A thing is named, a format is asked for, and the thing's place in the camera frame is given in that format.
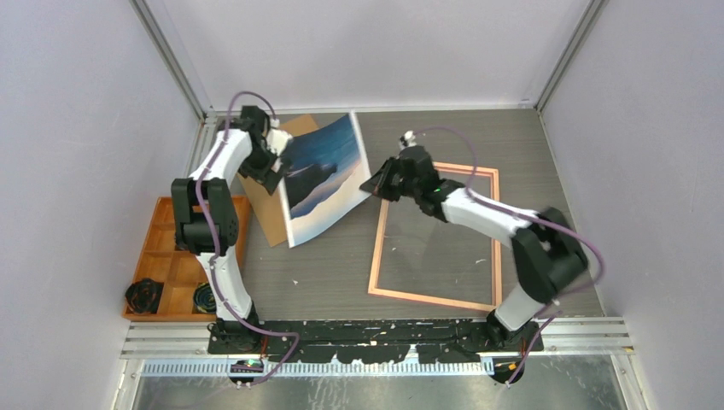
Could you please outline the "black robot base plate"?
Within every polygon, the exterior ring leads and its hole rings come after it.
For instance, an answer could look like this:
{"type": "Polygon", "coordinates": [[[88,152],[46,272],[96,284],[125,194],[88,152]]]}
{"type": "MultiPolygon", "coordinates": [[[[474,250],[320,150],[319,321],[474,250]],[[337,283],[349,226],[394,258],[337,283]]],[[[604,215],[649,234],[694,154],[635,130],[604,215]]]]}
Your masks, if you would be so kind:
{"type": "Polygon", "coordinates": [[[469,363],[482,353],[518,356],[527,347],[540,351],[532,321],[505,339],[473,319],[269,320],[261,335],[217,320],[207,325],[210,354],[263,354],[288,363],[400,363],[409,354],[422,364],[469,363]]]}

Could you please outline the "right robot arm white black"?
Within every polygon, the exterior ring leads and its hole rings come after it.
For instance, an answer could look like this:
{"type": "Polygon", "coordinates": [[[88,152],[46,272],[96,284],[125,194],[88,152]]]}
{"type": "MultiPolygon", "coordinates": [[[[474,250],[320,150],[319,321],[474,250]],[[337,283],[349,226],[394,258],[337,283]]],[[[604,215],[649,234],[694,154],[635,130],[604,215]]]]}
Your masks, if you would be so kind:
{"type": "Polygon", "coordinates": [[[479,196],[464,183],[441,177],[421,145],[388,158],[360,188],[389,202],[409,197],[423,214],[480,232],[511,250],[518,284],[486,319],[488,341],[498,350],[517,344],[521,329],[589,268],[580,240],[558,209],[536,212],[479,196]]]}

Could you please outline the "pink wooden picture frame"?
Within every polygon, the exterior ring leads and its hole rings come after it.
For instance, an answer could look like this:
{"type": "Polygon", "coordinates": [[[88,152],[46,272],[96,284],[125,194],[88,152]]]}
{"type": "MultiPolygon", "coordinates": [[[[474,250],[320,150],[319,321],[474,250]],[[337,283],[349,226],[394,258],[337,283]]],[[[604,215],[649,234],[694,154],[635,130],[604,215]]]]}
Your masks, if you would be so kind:
{"type": "MultiPolygon", "coordinates": [[[[445,162],[435,162],[435,168],[438,171],[466,174],[472,173],[474,177],[486,177],[489,179],[489,197],[499,200],[499,170],[491,167],[478,167],[473,170],[472,166],[452,164],[445,162]]],[[[437,296],[427,296],[398,290],[386,290],[378,286],[379,275],[382,265],[383,242],[385,239],[386,222],[388,217],[389,201],[381,202],[379,218],[377,222],[377,232],[375,236],[375,244],[371,261],[370,277],[368,282],[367,293],[373,296],[382,296],[397,300],[421,302],[432,305],[445,306],[450,308],[464,308],[479,312],[491,312],[503,301],[503,284],[502,284],[502,260],[501,260],[501,243],[496,239],[490,239],[491,257],[491,304],[470,302],[459,299],[450,299],[437,296]]]]}

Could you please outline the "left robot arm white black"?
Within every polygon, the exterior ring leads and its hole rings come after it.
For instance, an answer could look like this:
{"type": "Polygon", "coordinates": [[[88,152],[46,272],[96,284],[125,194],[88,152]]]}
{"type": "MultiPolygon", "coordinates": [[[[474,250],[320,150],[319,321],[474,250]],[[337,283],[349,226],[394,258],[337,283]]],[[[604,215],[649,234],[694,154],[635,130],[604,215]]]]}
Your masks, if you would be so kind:
{"type": "Polygon", "coordinates": [[[262,108],[248,105],[229,116],[220,136],[188,177],[171,185],[177,246],[196,256],[207,276],[216,320],[210,331],[243,354],[253,353],[267,330],[260,328],[254,303],[242,282],[236,258],[240,223],[231,183],[241,174],[267,194],[277,189],[287,164],[281,159],[289,137],[262,108]]]}

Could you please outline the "landscape photo print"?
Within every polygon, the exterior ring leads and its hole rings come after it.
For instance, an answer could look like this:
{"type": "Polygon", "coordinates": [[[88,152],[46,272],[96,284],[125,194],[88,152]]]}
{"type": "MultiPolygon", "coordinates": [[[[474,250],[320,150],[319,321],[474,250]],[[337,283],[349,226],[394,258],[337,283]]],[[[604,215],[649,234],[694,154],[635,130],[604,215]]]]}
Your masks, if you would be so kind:
{"type": "Polygon", "coordinates": [[[279,184],[290,248],[321,235],[369,196],[360,189],[371,168],[353,110],[292,139],[283,158],[290,162],[279,184]]]}

